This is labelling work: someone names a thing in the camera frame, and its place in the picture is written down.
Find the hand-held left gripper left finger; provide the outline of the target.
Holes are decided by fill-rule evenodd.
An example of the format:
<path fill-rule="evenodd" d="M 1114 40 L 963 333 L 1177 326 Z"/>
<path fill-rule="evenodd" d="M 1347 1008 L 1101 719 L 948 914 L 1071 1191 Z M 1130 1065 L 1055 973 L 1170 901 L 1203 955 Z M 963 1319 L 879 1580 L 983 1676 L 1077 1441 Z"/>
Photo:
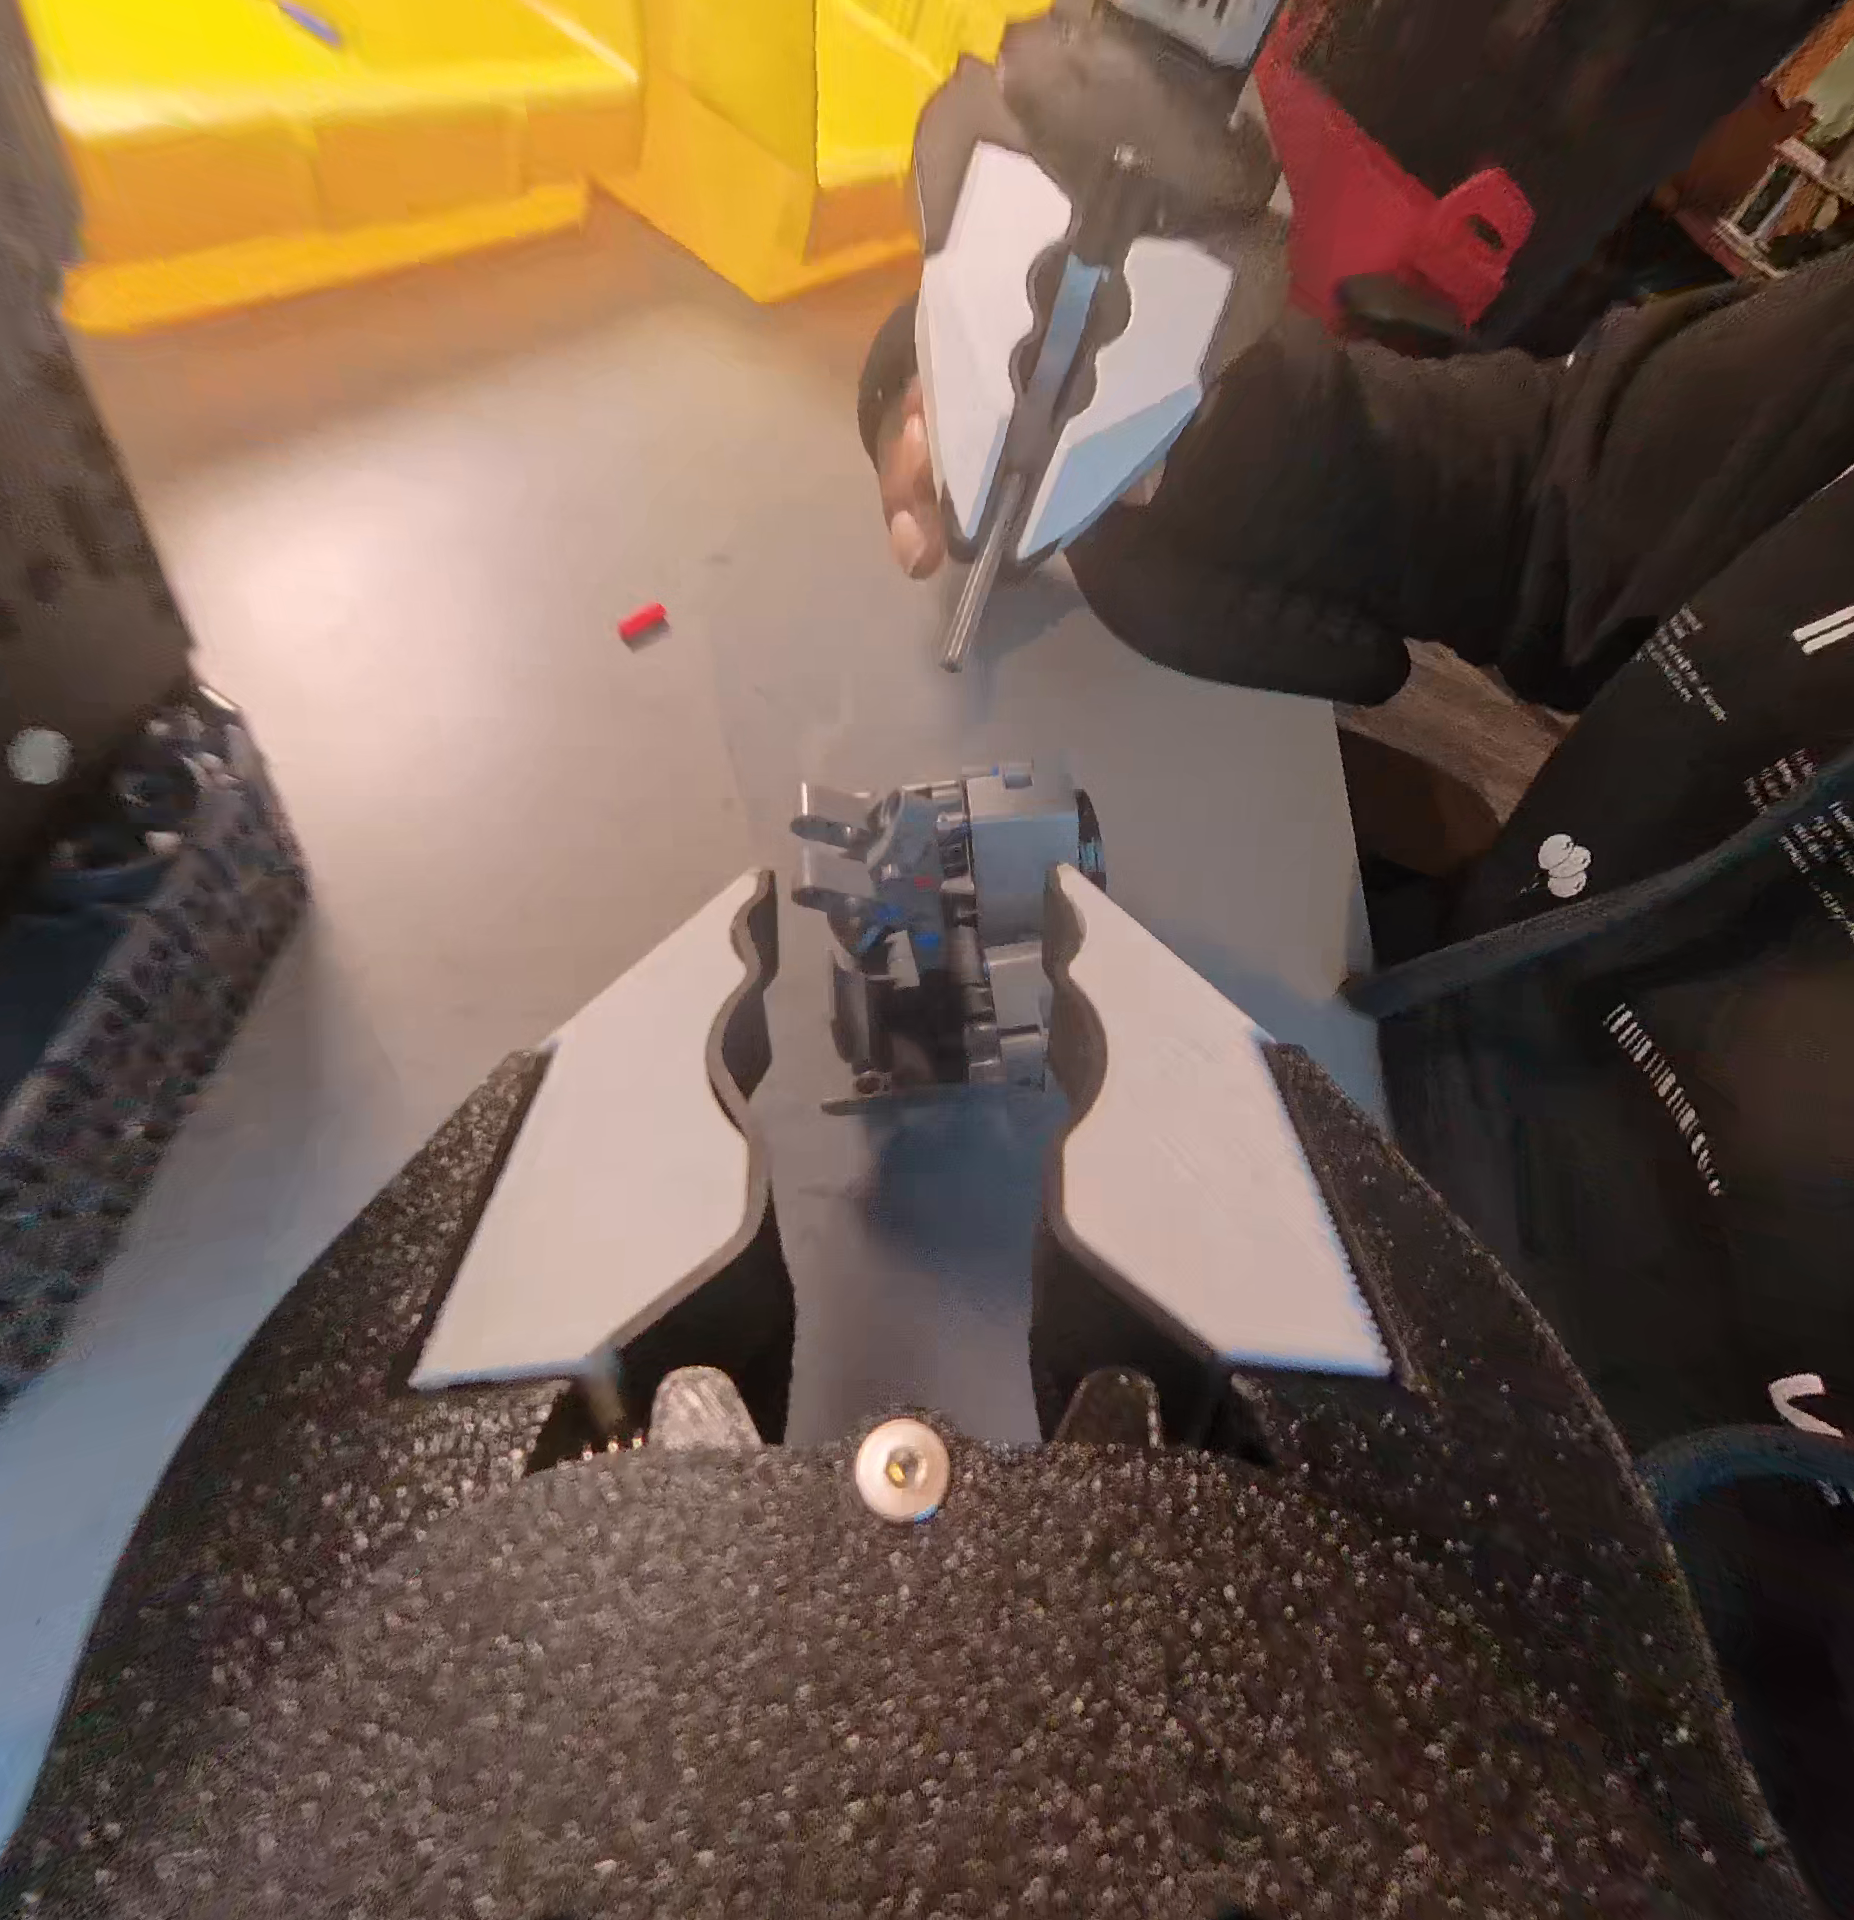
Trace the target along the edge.
<path fill-rule="evenodd" d="M 752 1112 L 777 959 L 774 876 L 748 866 L 540 1044 L 412 1388 L 633 1388 L 675 1365 L 742 1376 L 760 1353 L 787 1383 L 787 1253 Z"/>

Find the yellow toy robot body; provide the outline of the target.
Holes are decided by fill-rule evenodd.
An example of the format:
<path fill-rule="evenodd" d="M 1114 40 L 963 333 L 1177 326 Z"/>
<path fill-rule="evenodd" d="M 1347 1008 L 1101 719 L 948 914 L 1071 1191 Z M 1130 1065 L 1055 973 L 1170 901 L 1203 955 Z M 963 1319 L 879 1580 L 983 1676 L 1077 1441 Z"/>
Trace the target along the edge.
<path fill-rule="evenodd" d="M 0 3 L 0 1424 L 307 904 L 76 362 L 73 259 L 71 168 Z"/>

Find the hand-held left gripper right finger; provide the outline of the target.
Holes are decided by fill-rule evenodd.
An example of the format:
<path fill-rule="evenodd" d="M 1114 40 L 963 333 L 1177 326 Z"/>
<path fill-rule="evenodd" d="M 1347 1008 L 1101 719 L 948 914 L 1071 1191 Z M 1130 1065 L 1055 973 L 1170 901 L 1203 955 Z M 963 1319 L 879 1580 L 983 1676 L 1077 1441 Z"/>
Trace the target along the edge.
<path fill-rule="evenodd" d="M 1057 1250 L 1203 1360 L 1391 1376 L 1272 1036 L 1077 866 L 1043 907 Z"/>

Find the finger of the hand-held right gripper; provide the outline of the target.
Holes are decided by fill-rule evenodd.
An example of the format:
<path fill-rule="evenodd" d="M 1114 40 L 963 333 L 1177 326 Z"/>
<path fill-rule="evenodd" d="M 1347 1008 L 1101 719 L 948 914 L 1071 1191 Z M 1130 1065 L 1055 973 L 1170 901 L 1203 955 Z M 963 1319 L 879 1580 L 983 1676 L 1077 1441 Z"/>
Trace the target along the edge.
<path fill-rule="evenodd" d="M 1014 566 L 1080 538 L 1163 461 L 1203 397 L 1232 291 L 1234 264 L 1187 239 L 1130 245 L 1039 427 Z"/>
<path fill-rule="evenodd" d="M 1035 267 L 1065 247 L 1076 201 L 1002 140 L 919 140 L 916 374 L 949 543 L 979 550 L 1019 399 L 1016 363 L 1044 330 Z"/>

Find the person's right hand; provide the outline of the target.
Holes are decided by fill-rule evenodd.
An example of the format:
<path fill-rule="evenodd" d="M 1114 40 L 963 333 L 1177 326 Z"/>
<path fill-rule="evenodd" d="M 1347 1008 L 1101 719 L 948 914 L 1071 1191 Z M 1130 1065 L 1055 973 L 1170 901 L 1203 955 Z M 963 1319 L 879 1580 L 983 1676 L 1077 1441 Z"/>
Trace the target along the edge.
<path fill-rule="evenodd" d="M 875 475 L 894 563 L 911 579 L 932 577 L 948 561 L 949 546 L 916 380 L 894 397 L 879 423 Z"/>

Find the grey Lego engine assembly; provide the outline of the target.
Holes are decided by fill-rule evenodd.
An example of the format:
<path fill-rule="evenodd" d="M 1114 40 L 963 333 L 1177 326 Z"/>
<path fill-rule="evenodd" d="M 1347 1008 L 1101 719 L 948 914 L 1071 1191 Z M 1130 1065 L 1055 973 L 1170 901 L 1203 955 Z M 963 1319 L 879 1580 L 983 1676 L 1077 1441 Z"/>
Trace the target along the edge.
<path fill-rule="evenodd" d="M 886 791 L 806 780 L 790 820 L 792 898 L 833 930 L 833 1116 L 970 1087 L 1044 1087 L 1054 988 L 1044 895 L 1055 866 L 1105 885 L 1087 790 L 1032 760 Z"/>

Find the red bin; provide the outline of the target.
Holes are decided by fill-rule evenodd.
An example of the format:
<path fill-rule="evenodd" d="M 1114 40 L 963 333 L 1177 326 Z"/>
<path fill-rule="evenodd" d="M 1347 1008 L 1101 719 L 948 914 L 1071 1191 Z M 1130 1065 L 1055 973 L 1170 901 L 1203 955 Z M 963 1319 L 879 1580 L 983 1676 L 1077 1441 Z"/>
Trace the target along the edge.
<path fill-rule="evenodd" d="M 1347 340 L 1411 357 L 1474 347 L 1537 211 L 1504 168 L 1445 191 L 1413 176 L 1303 71 L 1326 3 L 1284 3 L 1254 69 L 1289 195 L 1289 300 Z"/>

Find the yellow plastic bin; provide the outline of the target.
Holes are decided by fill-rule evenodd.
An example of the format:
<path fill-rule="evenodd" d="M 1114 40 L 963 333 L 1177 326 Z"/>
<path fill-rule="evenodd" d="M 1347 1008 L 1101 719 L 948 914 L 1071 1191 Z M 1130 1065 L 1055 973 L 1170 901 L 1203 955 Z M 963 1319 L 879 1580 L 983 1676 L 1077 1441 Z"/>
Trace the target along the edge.
<path fill-rule="evenodd" d="M 80 195 L 65 322 L 127 335 L 581 227 L 640 148 L 632 1 L 26 1 Z"/>
<path fill-rule="evenodd" d="M 640 148 L 603 183 L 757 303 L 911 259 L 919 117 L 1047 1 L 638 1 Z"/>

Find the grey desk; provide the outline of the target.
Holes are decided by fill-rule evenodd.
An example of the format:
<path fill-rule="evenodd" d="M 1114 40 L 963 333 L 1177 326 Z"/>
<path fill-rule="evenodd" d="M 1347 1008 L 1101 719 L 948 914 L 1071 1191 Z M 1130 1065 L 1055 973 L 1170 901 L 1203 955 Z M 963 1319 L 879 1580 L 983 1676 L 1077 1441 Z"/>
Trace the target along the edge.
<path fill-rule="evenodd" d="M 857 381 L 910 269 L 761 306 L 632 214 L 84 340 L 312 909 L 59 1361 L 0 1425 L 0 1852 L 114 1557 L 267 1311 L 505 1055 L 750 864 L 800 780 L 1057 757 L 1111 893 L 1373 1116 L 1332 710 L 1108 635 L 1057 565 L 938 667 Z M 672 627 L 624 647 L 618 617 Z"/>

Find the person's right forearm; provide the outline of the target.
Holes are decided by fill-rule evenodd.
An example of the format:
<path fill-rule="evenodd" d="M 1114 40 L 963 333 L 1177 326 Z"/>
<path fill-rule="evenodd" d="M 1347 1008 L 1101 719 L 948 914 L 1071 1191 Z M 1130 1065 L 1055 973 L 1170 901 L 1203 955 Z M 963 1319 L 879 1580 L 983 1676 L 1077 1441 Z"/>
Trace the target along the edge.
<path fill-rule="evenodd" d="M 1848 245 L 1616 306 L 1557 359 L 1284 320 L 1066 563 L 1114 638 L 1200 680 L 1384 704 L 1429 640 L 1576 710 L 1853 466 Z"/>

